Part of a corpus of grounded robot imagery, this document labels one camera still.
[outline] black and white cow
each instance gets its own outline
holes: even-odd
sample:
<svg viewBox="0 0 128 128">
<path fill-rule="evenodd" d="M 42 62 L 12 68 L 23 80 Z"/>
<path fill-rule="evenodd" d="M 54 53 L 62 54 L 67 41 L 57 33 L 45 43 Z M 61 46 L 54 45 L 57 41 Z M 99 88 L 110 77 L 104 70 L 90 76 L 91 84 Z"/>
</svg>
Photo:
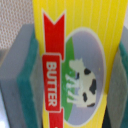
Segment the black and white cow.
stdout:
<svg viewBox="0 0 128 128">
<path fill-rule="evenodd" d="M 77 107 L 93 107 L 96 103 L 96 78 L 93 72 L 84 66 L 82 59 L 71 60 L 69 66 L 77 72 L 77 79 L 65 75 L 66 80 L 74 84 L 67 83 L 68 88 L 79 88 L 78 95 L 68 91 L 68 103 L 76 104 Z"/>
</svg>

